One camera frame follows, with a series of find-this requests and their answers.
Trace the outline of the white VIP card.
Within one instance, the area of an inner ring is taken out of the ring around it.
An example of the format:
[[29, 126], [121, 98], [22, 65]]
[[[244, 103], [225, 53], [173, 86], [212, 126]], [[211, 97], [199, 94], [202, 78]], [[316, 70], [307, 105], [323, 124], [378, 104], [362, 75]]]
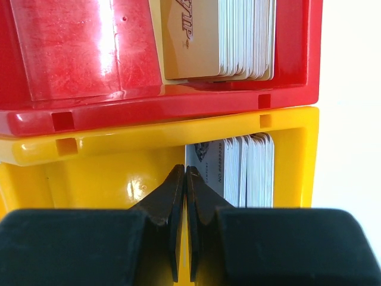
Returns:
[[226, 140], [199, 142], [185, 146], [186, 165], [194, 166], [205, 183], [226, 198]]

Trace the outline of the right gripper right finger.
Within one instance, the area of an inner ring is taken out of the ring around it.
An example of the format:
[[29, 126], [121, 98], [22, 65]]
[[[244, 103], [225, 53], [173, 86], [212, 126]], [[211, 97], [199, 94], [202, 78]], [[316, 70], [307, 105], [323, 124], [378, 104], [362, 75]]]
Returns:
[[358, 221], [339, 209], [237, 208], [186, 170], [195, 285], [379, 285]]

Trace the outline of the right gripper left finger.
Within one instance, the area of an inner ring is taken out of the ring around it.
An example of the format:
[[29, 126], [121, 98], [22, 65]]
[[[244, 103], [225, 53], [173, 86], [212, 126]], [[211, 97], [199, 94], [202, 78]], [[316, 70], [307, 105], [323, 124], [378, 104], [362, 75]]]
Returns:
[[2, 285], [173, 285], [185, 168], [129, 209], [20, 209], [1, 220]]

